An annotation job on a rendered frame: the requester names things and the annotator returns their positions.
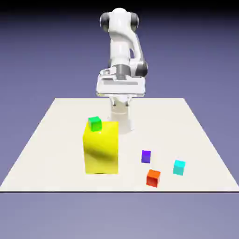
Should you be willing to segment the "small orange cube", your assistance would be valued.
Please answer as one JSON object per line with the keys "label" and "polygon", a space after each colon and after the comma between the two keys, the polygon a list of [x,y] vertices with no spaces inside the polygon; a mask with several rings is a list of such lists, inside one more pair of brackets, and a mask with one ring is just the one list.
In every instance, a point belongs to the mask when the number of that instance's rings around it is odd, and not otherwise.
{"label": "small orange cube", "polygon": [[157,188],[160,180],[160,175],[161,175],[160,171],[150,169],[147,173],[146,185]]}

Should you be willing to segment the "small purple cube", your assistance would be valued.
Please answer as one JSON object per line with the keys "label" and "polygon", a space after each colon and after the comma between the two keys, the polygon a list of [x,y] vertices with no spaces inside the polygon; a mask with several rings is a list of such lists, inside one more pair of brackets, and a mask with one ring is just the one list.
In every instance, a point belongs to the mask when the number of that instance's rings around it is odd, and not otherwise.
{"label": "small purple cube", "polygon": [[150,163],[150,161],[151,161],[151,151],[142,150],[141,162],[142,163]]}

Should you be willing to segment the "small cyan cube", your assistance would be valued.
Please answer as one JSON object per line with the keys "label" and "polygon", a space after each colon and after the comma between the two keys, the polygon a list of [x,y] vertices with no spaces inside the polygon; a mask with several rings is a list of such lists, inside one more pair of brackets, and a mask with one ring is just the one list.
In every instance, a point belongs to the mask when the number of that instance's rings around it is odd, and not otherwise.
{"label": "small cyan cube", "polygon": [[185,168],[185,161],[175,160],[173,166],[173,174],[182,176]]}

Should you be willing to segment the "large yellow box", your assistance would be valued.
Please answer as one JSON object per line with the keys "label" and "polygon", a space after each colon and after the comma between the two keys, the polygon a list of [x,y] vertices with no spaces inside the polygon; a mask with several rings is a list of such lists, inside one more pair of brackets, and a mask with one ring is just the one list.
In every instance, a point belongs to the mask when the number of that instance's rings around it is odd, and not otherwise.
{"label": "large yellow box", "polygon": [[117,174],[119,171],[119,125],[102,122],[102,129],[93,132],[86,124],[83,134],[84,167],[87,174]]}

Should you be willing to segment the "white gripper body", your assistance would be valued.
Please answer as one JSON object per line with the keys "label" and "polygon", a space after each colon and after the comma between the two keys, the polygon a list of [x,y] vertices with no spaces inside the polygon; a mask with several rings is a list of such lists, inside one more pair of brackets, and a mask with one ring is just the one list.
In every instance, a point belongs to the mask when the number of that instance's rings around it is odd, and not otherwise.
{"label": "white gripper body", "polygon": [[128,95],[143,97],[146,93],[146,80],[144,77],[131,77],[117,79],[116,75],[99,75],[96,85],[96,94],[101,97]]}

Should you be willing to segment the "small green cube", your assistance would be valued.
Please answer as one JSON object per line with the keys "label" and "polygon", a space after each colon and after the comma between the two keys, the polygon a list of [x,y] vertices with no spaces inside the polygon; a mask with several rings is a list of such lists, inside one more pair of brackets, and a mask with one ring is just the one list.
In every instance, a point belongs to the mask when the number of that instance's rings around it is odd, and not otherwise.
{"label": "small green cube", "polygon": [[91,131],[101,131],[102,129],[102,121],[99,116],[89,117],[88,118],[88,126]]}

